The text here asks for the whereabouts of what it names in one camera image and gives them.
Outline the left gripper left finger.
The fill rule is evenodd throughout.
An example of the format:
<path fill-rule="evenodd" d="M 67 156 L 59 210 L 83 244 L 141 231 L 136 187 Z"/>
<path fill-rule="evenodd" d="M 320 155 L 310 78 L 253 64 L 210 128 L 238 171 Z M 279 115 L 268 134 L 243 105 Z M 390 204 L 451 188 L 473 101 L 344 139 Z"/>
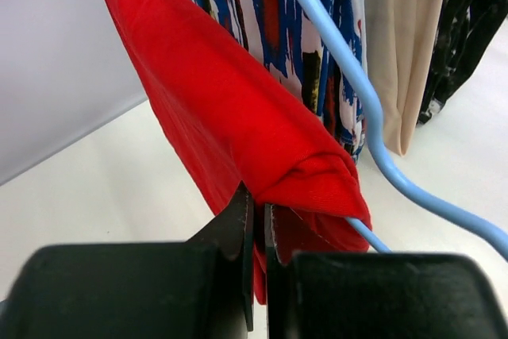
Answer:
<path fill-rule="evenodd" d="M 253 209 L 240 185 L 187 241 L 38 249 L 1 305 L 2 337 L 247 337 Z"/>

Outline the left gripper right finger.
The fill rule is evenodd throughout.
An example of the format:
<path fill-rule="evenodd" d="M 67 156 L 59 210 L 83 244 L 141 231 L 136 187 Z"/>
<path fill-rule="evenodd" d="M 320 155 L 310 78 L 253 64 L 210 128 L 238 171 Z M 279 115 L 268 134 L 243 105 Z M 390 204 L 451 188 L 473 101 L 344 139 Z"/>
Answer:
<path fill-rule="evenodd" d="M 465 256 L 336 252 L 292 210 L 265 206 L 271 338 L 504 338 L 491 284 Z"/>

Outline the red trousers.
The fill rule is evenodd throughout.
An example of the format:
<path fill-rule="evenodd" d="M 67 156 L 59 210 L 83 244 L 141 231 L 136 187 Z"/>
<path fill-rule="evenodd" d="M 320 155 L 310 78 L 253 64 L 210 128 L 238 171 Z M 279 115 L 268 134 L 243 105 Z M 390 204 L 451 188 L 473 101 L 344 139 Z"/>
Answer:
<path fill-rule="evenodd" d="M 209 208 L 240 184 L 291 208 L 334 249 L 365 252 L 371 216 L 350 155 L 191 0 L 105 0 L 164 135 Z"/>

